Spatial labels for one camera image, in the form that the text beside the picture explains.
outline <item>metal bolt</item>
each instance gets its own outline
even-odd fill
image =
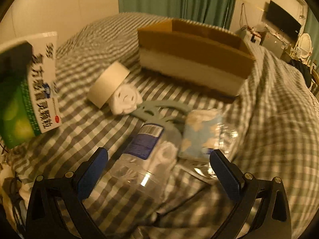
[[[38,177],[36,177],[36,181],[37,182],[40,182],[43,180],[43,176],[42,175],[39,175]]]
[[[276,183],[281,183],[281,179],[279,177],[275,177],[275,182]]]
[[[254,176],[251,173],[247,172],[247,173],[245,173],[245,178],[248,180],[252,180],[254,178]]]
[[[66,172],[64,176],[67,178],[71,178],[73,176],[73,172]]]

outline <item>black monitor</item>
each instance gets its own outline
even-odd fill
[[[279,5],[270,1],[266,19],[275,24],[292,40],[298,39],[301,24]]]

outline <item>blue gripper pad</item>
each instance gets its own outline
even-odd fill
[[[87,162],[82,163],[84,170],[77,183],[78,199],[87,199],[94,189],[103,169],[108,161],[108,153],[105,148],[98,148]]]
[[[240,199],[241,188],[235,175],[229,168],[231,163],[220,150],[213,149],[210,150],[209,161],[227,196],[233,201],[238,201]]]

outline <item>clear plastic bottle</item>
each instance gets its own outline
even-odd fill
[[[145,123],[110,174],[161,203],[181,140],[181,133],[171,123]]]

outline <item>wall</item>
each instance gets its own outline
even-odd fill
[[[300,24],[302,24],[301,31],[303,32],[305,19],[301,19],[299,16],[304,15],[307,17],[308,6],[302,5],[298,0],[273,0],[276,4],[290,13]],[[275,32],[279,30],[270,22],[263,18],[264,11],[268,7],[270,0],[236,0],[235,10],[230,26],[230,30],[236,32],[240,29],[240,12],[241,4],[244,3],[246,7],[247,20],[250,27],[254,27],[262,22],[266,22]]]
[[[118,0],[15,0],[0,23],[0,44],[57,31],[61,45],[85,25],[118,12]]]

